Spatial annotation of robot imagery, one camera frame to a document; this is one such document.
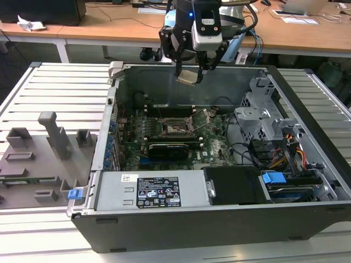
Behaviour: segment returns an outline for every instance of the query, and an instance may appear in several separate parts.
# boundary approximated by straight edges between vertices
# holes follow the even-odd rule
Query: desk
[[[341,24],[325,21],[318,16],[311,19],[318,21],[320,25],[287,24],[282,19],[272,17],[280,17],[272,12],[279,9],[280,2],[271,0],[271,3],[269,8],[260,2],[255,4],[259,10],[256,33],[263,38],[263,53],[351,58],[350,16],[343,15],[343,20],[349,22]],[[322,12],[338,15],[340,10],[335,5],[327,3]],[[251,19],[247,18],[246,23],[252,23]],[[245,37],[239,52],[243,55],[248,54],[253,45],[253,38]]]
[[[99,8],[95,4],[87,6],[86,17],[77,27],[47,25],[47,30],[27,32],[16,24],[3,24],[2,29],[12,41],[55,44],[62,62],[69,62],[67,44],[150,48],[160,46],[158,31],[163,25],[164,15],[138,14],[138,9],[131,5]],[[264,41],[263,53],[351,58],[351,23],[337,24],[316,18],[320,25],[287,24],[281,19],[274,19],[268,13],[278,8],[277,0],[272,0],[272,6],[265,12],[263,10],[267,6],[260,2],[255,6],[259,10],[256,31]],[[339,13],[335,3],[328,3],[323,11],[329,14]],[[109,16],[118,20],[110,21]],[[347,20],[349,17],[344,15],[343,19]],[[0,41],[6,41],[6,38],[0,35]],[[253,46],[253,38],[245,37],[240,54],[248,54]]]

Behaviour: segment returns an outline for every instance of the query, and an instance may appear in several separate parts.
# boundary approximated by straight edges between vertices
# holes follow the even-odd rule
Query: power supply label
[[[138,178],[137,207],[180,207],[178,177]]]

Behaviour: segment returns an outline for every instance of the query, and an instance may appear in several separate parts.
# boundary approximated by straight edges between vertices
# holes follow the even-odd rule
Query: computer case
[[[84,0],[0,0],[0,20],[17,22],[19,15],[28,21],[77,26],[86,13]]]

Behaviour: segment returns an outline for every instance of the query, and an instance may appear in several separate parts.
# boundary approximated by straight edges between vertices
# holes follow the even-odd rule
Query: sticker
[[[136,182],[139,174],[122,174],[121,182]]]
[[[181,207],[178,177],[137,178],[137,207]]]
[[[13,182],[4,182],[6,185],[26,185],[26,181],[13,181]]]

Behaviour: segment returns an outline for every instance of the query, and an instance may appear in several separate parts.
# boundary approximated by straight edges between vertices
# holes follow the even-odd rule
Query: aluminum extrusion table
[[[30,67],[0,107],[0,153],[12,127],[45,134],[41,111],[56,111],[67,133],[99,134],[109,85],[108,65],[43,63]],[[314,74],[280,70],[307,109],[351,164],[351,113]],[[290,110],[284,102],[283,107]],[[307,241],[97,254],[65,214],[65,207],[0,210],[1,262],[350,262],[351,222]]]

